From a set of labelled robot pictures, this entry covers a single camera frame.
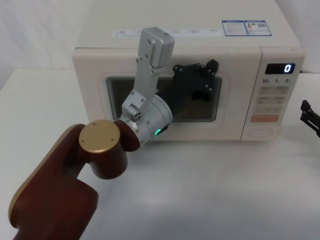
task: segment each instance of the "brown robot arm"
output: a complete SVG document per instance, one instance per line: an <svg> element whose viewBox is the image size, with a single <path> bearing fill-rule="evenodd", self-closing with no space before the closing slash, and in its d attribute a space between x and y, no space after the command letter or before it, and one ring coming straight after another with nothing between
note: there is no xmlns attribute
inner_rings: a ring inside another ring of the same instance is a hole
<svg viewBox="0 0 320 240"><path fill-rule="evenodd" d="M98 193L77 179L80 171L88 163L98 177L116 178L127 168L125 151L139 147L121 121L68 128L11 201L14 240L78 240L98 203Z"/></svg>

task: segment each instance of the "sticker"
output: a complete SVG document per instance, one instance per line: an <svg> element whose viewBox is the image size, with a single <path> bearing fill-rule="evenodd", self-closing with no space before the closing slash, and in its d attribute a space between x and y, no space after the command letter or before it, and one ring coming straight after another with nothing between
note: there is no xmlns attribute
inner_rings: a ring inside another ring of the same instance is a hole
<svg viewBox="0 0 320 240"><path fill-rule="evenodd" d="M222 25L226 36L248 36L243 20L225 20Z"/></svg>
<svg viewBox="0 0 320 240"><path fill-rule="evenodd" d="M264 20L247 20L244 25L249 36L269 37L272 36L266 21Z"/></svg>
<svg viewBox="0 0 320 240"><path fill-rule="evenodd" d="M222 37L221 29L213 28L195 28L195 29L164 29L175 38L210 38ZM139 29L123 29L114 30L113 38L140 38L141 30Z"/></svg>

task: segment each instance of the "orange button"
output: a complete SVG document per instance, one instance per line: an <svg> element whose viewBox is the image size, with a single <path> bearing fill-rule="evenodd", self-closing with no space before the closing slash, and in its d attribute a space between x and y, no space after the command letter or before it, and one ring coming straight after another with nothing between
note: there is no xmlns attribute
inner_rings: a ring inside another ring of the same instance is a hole
<svg viewBox="0 0 320 240"><path fill-rule="evenodd" d="M279 120L279 115L253 115L252 123L276 123Z"/></svg>

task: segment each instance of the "microwave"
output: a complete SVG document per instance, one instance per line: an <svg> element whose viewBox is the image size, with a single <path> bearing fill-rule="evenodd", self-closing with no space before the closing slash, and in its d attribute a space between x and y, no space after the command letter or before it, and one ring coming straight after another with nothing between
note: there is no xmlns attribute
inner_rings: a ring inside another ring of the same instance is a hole
<svg viewBox="0 0 320 240"><path fill-rule="evenodd" d="M134 86L141 30L153 26L175 40L158 89L173 81L176 65L218 62L214 97L191 99L155 140L277 136L305 53L273 0L95 0L73 55L90 121L121 116Z"/></svg>

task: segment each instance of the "digital display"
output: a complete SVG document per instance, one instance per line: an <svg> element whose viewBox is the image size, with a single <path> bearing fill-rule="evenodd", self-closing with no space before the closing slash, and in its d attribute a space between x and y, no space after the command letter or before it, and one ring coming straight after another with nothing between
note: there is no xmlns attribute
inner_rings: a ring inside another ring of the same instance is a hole
<svg viewBox="0 0 320 240"><path fill-rule="evenodd" d="M265 74L292 74L295 63L270 63L266 66Z"/></svg>

